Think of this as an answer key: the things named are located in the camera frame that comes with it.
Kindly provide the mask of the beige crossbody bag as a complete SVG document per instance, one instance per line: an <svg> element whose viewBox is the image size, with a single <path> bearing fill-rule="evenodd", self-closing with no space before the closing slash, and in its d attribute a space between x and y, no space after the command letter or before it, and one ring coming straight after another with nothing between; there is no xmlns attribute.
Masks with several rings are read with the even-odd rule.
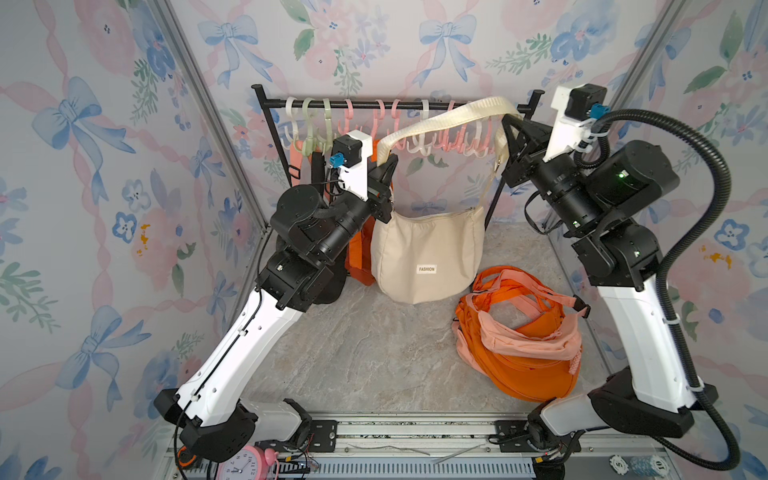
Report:
<svg viewBox="0 0 768 480"><path fill-rule="evenodd" d="M381 139L377 145L377 164L381 166L389 160L395 144L407 137L421 137L504 115L514 120L522 118L509 100L493 96L424 119ZM475 207L417 218L393 212L389 222L374 224L372 274L380 290L393 301L419 304L442 300L464 291L474 281L484 246L483 200L498 170L509 158L504 130L499 128L492 139L496 159Z"/></svg>

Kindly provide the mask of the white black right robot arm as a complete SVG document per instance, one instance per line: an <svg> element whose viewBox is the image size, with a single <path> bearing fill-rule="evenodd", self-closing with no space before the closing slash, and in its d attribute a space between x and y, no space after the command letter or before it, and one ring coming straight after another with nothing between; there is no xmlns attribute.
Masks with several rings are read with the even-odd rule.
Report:
<svg viewBox="0 0 768 480"><path fill-rule="evenodd" d="M628 364L586 394L547 397L527 419L527 438L551 449L569 436L610 428L660 442L684 436L696 411L715 414L717 390L701 381L673 308L667 277L673 263L722 212L730 175L722 155L681 122L641 110L619 120L657 126L694 147L715 182L702 218L668 251L635 215L680 182L662 149L633 140L617 150L601 146L599 161L579 161L577 151L549 156L550 127L505 116L501 125L510 185L531 181L558 215L589 283L610 312Z"/></svg>

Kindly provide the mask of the orange crossbody bag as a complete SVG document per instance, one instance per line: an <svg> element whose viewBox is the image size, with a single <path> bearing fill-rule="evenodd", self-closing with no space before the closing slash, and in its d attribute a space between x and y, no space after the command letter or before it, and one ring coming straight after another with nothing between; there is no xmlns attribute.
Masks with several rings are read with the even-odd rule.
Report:
<svg viewBox="0 0 768 480"><path fill-rule="evenodd" d="M369 218L348 245L345 268L349 276L365 286L376 280L372 274L371 243L376 220Z"/></svg>
<svg viewBox="0 0 768 480"><path fill-rule="evenodd" d="M508 302L491 306L490 314L496 321L512 329L517 329L529 322L526 315ZM452 331L456 337L457 349L454 320ZM580 366L576 375L570 375L563 362L506 358L499 354L488 353L484 349L480 350L479 363L489 371L488 374L468 365L488 377L501 392L528 402L546 402L567 397L575 388L581 370Z"/></svg>

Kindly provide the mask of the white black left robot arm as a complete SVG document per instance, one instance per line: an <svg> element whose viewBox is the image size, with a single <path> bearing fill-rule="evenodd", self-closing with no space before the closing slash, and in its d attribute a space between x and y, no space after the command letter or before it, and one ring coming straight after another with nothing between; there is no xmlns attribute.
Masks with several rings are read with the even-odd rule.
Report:
<svg viewBox="0 0 768 480"><path fill-rule="evenodd" d="M365 222L390 219L397 165L390 155L363 171L366 199L346 191L327 202L311 185L281 195L270 223L283 247L268 259L242 312L200 370L154 400L176 428L175 446L217 463L261 442L307 446L312 418L296 401L258 404L241 395L277 340L339 277L344 250Z"/></svg>

